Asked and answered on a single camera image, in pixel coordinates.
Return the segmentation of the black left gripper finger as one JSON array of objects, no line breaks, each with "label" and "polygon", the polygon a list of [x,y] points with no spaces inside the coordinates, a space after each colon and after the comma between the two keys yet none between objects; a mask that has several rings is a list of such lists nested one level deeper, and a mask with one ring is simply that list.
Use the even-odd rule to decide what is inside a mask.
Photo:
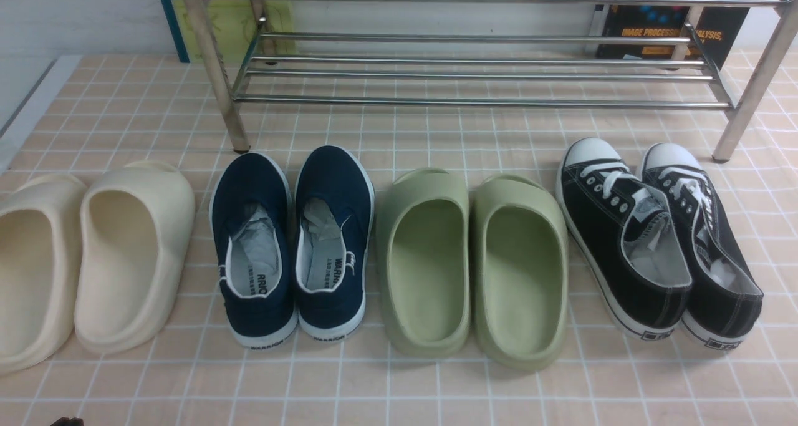
[{"label": "black left gripper finger", "polygon": [[84,426],[84,420],[80,417],[62,417],[50,426]]}]

